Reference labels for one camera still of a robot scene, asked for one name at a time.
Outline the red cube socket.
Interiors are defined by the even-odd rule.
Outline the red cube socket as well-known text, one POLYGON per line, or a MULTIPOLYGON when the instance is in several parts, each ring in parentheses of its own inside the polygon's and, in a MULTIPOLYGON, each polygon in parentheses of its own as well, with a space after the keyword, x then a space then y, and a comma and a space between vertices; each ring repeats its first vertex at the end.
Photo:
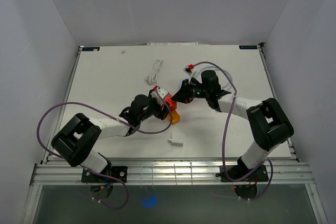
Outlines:
POLYGON ((172 95, 171 95, 171 94, 169 94, 169 95, 166 97, 165 102, 169 105, 171 111, 175 111, 175 110, 176 110, 176 108, 177 108, 177 103, 176 103, 176 101, 173 101, 173 100, 172 100, 172 95))

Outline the orange power strip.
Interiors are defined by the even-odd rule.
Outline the orange power strip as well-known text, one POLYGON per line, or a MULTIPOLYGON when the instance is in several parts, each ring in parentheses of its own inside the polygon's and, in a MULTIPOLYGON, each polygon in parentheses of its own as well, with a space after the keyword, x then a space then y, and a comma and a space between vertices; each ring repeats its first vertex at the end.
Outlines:
POLYGON ((172 113, 168 113, 167 115, 167 119, 172 122, 172 125, 177 124, 178 122, 180 122, 181 117, 178 114, 178 112, 176 110, 172 111, 172 113))

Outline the light blue round socket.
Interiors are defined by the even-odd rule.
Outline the light blue round socket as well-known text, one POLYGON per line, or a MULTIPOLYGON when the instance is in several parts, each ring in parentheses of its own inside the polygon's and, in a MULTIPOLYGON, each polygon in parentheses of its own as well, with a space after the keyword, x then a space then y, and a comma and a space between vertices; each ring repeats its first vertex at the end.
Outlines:
POLYGON ((188 79, 181 80, 178 88, 180 89, 183 85, 185 85, 185 83, 188 83, 188 79))

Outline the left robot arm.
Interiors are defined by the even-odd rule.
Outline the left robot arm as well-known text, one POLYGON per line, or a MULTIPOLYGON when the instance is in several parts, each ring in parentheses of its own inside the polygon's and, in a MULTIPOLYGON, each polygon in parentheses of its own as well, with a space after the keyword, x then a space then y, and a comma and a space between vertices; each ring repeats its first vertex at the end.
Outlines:
POLYGON ((98 181, 105 182, 111 177, 112 164, 93 150, 97 140, 127 137, 140 132, 141 123, 152 116, 160 120, 171 116, 171 106, 160 92, 160 88, 155 88, 149 95, 137 95, 118 117, 94 119, 77 113, 56 134, 51 145, 71 167, 89 169, 98 181))

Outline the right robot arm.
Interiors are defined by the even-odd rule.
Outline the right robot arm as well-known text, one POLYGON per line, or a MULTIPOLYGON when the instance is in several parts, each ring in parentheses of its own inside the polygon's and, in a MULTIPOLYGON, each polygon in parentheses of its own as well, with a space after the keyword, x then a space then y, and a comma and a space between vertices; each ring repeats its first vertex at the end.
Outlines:
POLYGON ((211 109, 249 122, 254 138, 251 146, 238 158, 237 165, 224 168, 222 172, 232 182, 254 177, 268 155, 294 134, 293 126, 276 99, 262 101, 238 97, 221 88, 213 70, 204 71, 201 81, 195 78, 183 80, 172 97, 173 101, 185 104, 194 99, 205 99, 211 109))

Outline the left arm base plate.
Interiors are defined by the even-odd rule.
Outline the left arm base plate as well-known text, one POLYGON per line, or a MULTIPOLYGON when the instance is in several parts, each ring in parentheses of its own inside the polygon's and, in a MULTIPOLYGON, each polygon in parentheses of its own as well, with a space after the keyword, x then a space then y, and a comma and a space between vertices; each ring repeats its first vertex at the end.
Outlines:
MULTIPOLYGON (((104 175, 115 177, 124 183, 127 182, 128 167, 127 166, 112 166, 103 172, 104 175)), ((101 177, 83 169, 81 180, 82 183, 108 183, 109 178, 101 177)))

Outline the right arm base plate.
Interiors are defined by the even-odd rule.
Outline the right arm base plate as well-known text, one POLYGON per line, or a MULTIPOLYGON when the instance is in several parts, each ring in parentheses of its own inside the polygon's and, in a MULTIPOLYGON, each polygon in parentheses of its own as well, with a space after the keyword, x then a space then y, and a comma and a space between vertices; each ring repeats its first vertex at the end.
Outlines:
POLYGON ((256 170, 248 169, 239 158, 236 165, 226 166, 228 176, 233 180, 252 181, 252 182, 268 182, 269 176, 264 164, 257 167, 256 170))

